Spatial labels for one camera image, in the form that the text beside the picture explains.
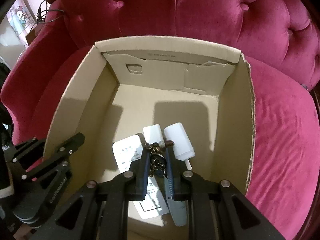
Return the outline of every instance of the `power cord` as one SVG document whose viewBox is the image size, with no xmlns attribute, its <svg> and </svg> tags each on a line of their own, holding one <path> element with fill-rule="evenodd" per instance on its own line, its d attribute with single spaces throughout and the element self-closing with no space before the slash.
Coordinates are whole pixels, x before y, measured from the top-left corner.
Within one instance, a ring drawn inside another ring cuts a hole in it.
<svg viewBox="0 0 320 240">
<path fill-rule="evenodd" d="M 41 10 L 41 5 L 42 5 L 44 2 L 46 3 L 46 9 L 42 11 L 42 10 Z M 46 22 L 46 21 L 45 21 L 45 18 L 47 17 L 48 12 L 52 12 L 52 11 L 62 12 L 62 14 L 61 14 L 59 17 L 57 17 L 57 18 L 55 18 L 55 19 L 52 19 L 52 20 Z M 33 27 L 34 27 L 36 24 L 39 24 L 39 23 L 41 23 L 41 24 L 46 24 L 46 23 L 53 22 L 53 21 L 61 18 L 61 17 L 63 16 L 63 14 L 64 14 L 64 10 L 61 10 L 61 9 L 48 9 L 48 2 L 47 2 L 47 0 L 43 0 L 43 1 L 40 3 L 40 6 L 39 6 L 39 8 L 38 8 L 38 13 L 37 13 L 37 15 L 36 15 L 36 16 L 37 16 L 37 21 L 36 21 L 36 23 L 31 27 L 31 30 L 33 29 Z"/>
</svg>

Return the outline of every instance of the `light blue tube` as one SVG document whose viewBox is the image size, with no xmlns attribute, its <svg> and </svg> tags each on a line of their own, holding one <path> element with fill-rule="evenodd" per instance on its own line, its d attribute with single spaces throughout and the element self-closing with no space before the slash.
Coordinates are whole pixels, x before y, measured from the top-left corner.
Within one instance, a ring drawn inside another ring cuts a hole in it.
<svg viewBox="0 0 320 240">
<path fill-rule="evenodd" d="M 169 207 L 169 211 L 171 213 L 174 224 L 177 227 L 182 227 L 187 224 L 187 208 L 185 201 L 173 201 L 173 199 L 169 199 L 170 197 L 170 188 L 168 179 L 164 178 L 164 190 L 165 196 L 167 199 L 167 204 Z"/>
</svg>

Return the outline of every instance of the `tufted backrest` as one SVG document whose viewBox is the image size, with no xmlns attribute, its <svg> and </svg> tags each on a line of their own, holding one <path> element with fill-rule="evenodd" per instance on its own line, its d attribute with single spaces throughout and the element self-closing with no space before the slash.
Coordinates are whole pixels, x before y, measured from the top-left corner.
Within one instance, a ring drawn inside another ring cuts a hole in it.
<svg viewBox="0 0 320 240">
<path fill-rule="evenodd" d="M 309 89 L 320 79 L 319 30 L 300 0 L 61 0 L 61 3 L 70 36 L 79 48 L 121 36 L 182 36 L 239 48 L 245 55 L 282 71 Z"/>
</svg>

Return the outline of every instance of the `velvet fabric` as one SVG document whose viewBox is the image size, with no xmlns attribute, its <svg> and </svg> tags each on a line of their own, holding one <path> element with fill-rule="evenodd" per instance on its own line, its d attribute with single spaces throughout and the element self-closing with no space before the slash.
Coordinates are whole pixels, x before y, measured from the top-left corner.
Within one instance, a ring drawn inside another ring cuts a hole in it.
<svg viewBox="0 0 320 240">
<path fill-rule="evenodd" d="M 171 35 L 239 48 L 251 64 L 256 94 L 246 196 L 293 239 L 311 206 L 320 165 L 316 108 L 301 85 L 311 89 L 320 79 L 319 31 L 300 0 L 48 1 L 64 17 L 43 28 L 1 91 L 14 143 L 45 138 L 68 80 L 95 41 Z"/>
</svg>

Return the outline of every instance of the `metal screw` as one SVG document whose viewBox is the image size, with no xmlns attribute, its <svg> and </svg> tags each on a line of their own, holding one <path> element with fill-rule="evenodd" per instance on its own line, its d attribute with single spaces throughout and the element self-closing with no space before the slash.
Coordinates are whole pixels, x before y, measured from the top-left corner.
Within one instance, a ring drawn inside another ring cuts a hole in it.
<svg viewBox="0 0 320 240">
<path fill-rule="evenodd" d="M 123 176 L 125 176 L 126 178 L 131 178 L 133 176 L 133 172 L 132 171 L 126 171 Z"/>
<path fill-rule="evenodd" d="M 184 171 L 184 172 L 183 172 L 183 176 L 185 176 L 185 177 L 187 177 L 187 178 L 192 177 L 192 175 L 193 175 L 192 171 Z"/>
<path fill-rule="evenodd" d="M 89 180 L 87 182 L 87 188 L 94 188 L 97 185 L 97 183 L 94 180 Z"/>
<path fill-rule="evenodd" d="M 230 187 L 230 181 L 226 179 L 222 180 L 220 183 L 221 183 L 221 186 L 223 187 Z"/>
</svg>

